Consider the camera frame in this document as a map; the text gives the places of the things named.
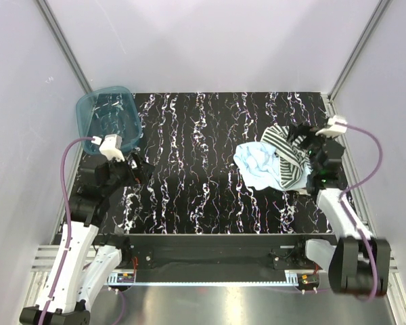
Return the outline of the black white striped towel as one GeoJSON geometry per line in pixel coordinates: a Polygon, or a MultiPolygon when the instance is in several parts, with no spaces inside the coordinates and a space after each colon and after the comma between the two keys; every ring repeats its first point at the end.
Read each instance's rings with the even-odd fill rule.
{"type": "Polygon", "coordinates": [[[288,140],[289,127],[273,125],[267,127],[261,141],[275,148],[279,162],[279,184],[282,190],[301,190],[306,188],[311,164],[308,152],[301,146],[305,136],[288,140]]]}

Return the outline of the light blue towel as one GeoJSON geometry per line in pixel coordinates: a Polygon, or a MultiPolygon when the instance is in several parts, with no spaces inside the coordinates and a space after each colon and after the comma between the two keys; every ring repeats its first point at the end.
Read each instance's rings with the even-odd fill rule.
{"type": "Polygon", "coordinates": [[[240,144],[233,155],[234,163],[247,187],[256,190],[273,188],[280,191],[301,190],[306,187],[307,176],[311,173],[309,163],[299,168],[297,181],[281,180],[281,157],[279,150],[264,142],[240,144]]]}

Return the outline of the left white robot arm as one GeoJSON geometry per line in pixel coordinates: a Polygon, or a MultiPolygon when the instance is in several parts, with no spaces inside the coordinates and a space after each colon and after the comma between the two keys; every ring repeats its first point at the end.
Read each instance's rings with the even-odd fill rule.
{"type": "Polygon", "coordinates": [[[32,307],[24,307],[21,324],[88,324],[92,305],[114,268],[134,259],[130,240],[107,234],[95,258],[87,263],[89,249],[118,189],[149,182],[155,167],[132,153],[130,159],[104,161],[80,170],[80,187],[69,200],[70,216],[43,292],[32,307]]]}

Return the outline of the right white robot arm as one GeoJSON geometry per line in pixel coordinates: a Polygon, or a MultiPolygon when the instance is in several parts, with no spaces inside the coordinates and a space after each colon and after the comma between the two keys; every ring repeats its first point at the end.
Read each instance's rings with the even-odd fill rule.
{"type": "Polygon", "coordinates": [[[349,204],[348,190],[340,189],[339,172],[345,148],[337,137],[349,125],[331,121],[324,129],[310,125],[290,125],[288,142],[298,139],[305,149],[312,171],[307,177],[307,192],[329,221],[337,244],[309,239],[294,251],[297,266],[316,263],[328,273],[334,293],[372,300],[388,290],[390,244],[373,235],[349,204]]]}

